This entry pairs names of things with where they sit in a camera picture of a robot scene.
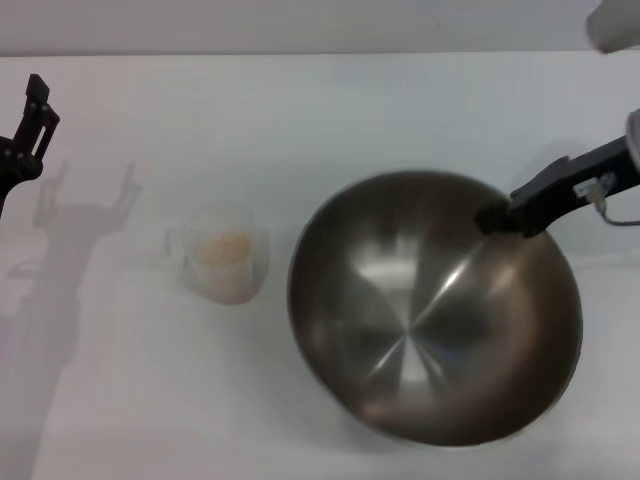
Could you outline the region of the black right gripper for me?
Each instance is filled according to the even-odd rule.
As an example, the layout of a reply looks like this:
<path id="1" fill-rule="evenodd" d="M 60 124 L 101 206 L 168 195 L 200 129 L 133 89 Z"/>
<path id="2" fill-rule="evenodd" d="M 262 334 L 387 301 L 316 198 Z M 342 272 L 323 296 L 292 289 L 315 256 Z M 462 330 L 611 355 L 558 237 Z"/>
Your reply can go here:
<path id="1" fill-rule="evenodd" d="M 562 216 L 639 186 L 639 166 L 625 137 L 576 158 L 562 157 L 514 190 L 482 207 L 474 220 L 483 234 L 536 236 Z"/>

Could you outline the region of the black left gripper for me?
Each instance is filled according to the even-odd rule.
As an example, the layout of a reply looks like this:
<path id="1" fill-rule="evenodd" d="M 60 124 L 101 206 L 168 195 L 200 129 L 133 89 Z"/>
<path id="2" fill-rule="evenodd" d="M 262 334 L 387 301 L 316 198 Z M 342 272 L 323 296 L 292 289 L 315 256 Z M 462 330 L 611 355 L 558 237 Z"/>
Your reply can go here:
<path id="1" fill-rule="evenodd" d="M 13 139 L 1 138 L 0 212 L 13 188 L 40 176 L 40 161 L 46 153 L 59 115 L 48 103 L 50 89 L 37 74 L 29 76 L 23 118 Z"/>

